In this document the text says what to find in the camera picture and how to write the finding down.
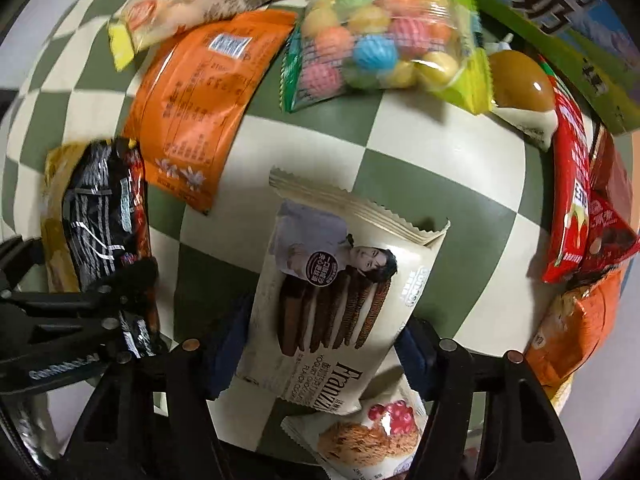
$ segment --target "checkered tablecloth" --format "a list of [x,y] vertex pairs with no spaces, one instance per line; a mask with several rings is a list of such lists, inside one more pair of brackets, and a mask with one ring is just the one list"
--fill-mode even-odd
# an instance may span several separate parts
[[[77,0],[5,117],[3,237],[40,235],[50,149],[119,133],[154,55],[152,49],[123,72],[114,70],[104,25],[125,1]],[[300,8],[304,2],[278,4]],[[162,333],[178,342],[197,334],[233,298],[254,290],[278,204],[268,172],[279,166],[352,190],[421,228],[441,228],[450,219],[417,313],[441,336],[469,348],[524,349],[557,290],[539,280],[553,208],[551,155],[494,118],[474,117],[417,91],[343,96],[284,114],[281,59],[248,107],[208,216],[149,187]],[[630,138],[618,142],[631,153]],[[46,280],[34,272],[23,287],[42,289]],[[223,439],[308,459],[279,428],[283,415],[300,407],[234,381],[210,408]]]

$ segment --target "franzzi cookie package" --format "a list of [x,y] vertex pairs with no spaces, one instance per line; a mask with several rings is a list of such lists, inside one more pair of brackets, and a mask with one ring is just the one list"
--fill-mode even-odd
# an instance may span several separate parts
[[255,293],[240,378],[352,413],[413,311],[444,240],[381,206],[280,170],[284,199]]

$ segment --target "metal bolt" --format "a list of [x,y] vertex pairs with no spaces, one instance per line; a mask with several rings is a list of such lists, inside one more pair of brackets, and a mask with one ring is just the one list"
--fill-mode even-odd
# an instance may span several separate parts
[[517,365],[524,361],[524,357],[517,350],[509,350],[507,352],[507,359]]
[[121,365],[128,363],[131,361],[131,352],[118,352],[116,354],[116,361]]
[[453,352],[456,348],[458,348],[458,343],[453,341],[453,339],[441,339],[440,348],[442,348],[445,352]]
[[105,328],[107,330],[113,330],[114,328],[117,328],[120,326],[120,322],[114,317],[105,317],[102,320],[101,325],[102,325],[102,328]]
[[193,352],[200,348],[200,342],[197,339],[187,339],[187,341],[182,343],[182,348],[187,352]]

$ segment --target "gumball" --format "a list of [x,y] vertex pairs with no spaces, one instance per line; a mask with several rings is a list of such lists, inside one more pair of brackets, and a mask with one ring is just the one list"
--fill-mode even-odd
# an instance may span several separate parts
[[420,16],[422,13],[420,0],[380,0],[379,4],[392,16]]
[[300,83],[313,97],[331,97],[340,91],[342,75],[326,63],[310,63],[303,68]]
[[372,1],[373,0],[335,0],[334,11],[342,20],[346,20],[354,10],[369,5]]
[[398,62],[398,51],[393,40],[370,34],[356,43],[353,60],[365,70],[391,70]]
[[347,24],[353,34],[381,34],[386,31],[391,18],[384,9],[367,5],[353,11]]
[[424,10],[428,10],[436,16],[445,16],[449,12],[448,0],[420,0]]
[[450,40],[452,32],[453,29],[449,24],[440,20],[429,25],[429,35],[434,43],[446,44]]
[[355,40],[344,27],[329,27],[316,35],[316,52],[323,60],[337,60],[349,57]]
[[405,59],[423,56],[431,44],[429,25],[420,18],[393,19],[389,35],[394,40],[400,56]]
[[319,7],[311,10],[305,16],[300,32],[303,36],[314,38],[321,30],[329,27],[338,27],[339,25],[340,22],[335,12],[328,7]]
[[447,85],[458,72],[458,62],[446,52],[428,52],[416,62],[418,76],[429,87]]
[[382,76],[382,82],[388,88],[409,88],[415,84],[415,67],[411,61],[400,60],[390,72]]
[[342,64],[342,76],[344,77],[344,82],[353,88],[360,90],[380,88],[376,72],[363,70],[351,60],[347,60]]

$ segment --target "orange wrapper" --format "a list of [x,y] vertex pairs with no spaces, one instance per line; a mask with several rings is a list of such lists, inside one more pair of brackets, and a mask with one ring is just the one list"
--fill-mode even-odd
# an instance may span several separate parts
[[295,20],[255,10],[162,44],[123,133],[140,143],[149,183],[210,209],[244,109]]
[[622,270],[553,301],[525,354],[543,386],[559,387],[602,345],[616,319]]

